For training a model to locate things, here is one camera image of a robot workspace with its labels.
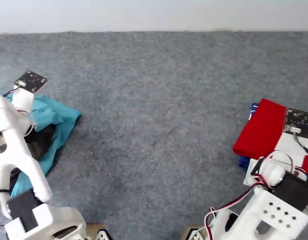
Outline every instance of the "black circuit board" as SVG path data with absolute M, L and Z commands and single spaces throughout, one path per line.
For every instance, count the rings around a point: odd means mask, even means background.
M 25 89 L 32 94 L 36 93 L 42 86 L 47 83 L 48 79 L 34 73 L 33 71 L 25 72 L 14 84 L 22 89 Z
M 308 112 L 287 108 L 284 132 L 293 134 L 290 131 L 291 127 L 301 129 L 302 131 L 298 136 L 308 139 Z

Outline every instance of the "white wall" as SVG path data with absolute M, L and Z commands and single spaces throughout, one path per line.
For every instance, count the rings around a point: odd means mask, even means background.
M 308 0 L 0 0 L 0 34 L 308 31 Z

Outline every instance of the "carpet floor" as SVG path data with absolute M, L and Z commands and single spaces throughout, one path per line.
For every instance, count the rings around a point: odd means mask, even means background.
M 0 94 L 27 69 L 82 111 L 48 175 L 51 203 L 114 240 L 178 240 L 244 192 L 232 146 L 252 102 L 308 111 L 304 32 L 0 35 Z

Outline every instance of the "blue cloth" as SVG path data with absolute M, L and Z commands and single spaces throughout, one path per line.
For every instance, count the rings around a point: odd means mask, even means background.
M 50 124 L 56 125 L 48 152 L 39 160 L 39 165 L 46 175 L 52 167 L 56 151 L 65 144 L 81 113 L 43 95 L 35 97 L 31 113 L 37 123 L 37 132 Z M 32 184 L 28 176 L 20 173 L 11 196 L 14 197 L 30 188 Z

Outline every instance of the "red fabric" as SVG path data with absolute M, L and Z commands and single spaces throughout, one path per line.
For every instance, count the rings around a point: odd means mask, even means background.
M 285 117 L 284 106 L 262 99 L 236 141 L 233 151 L 253 159 L 269 154 L 282 135 Z

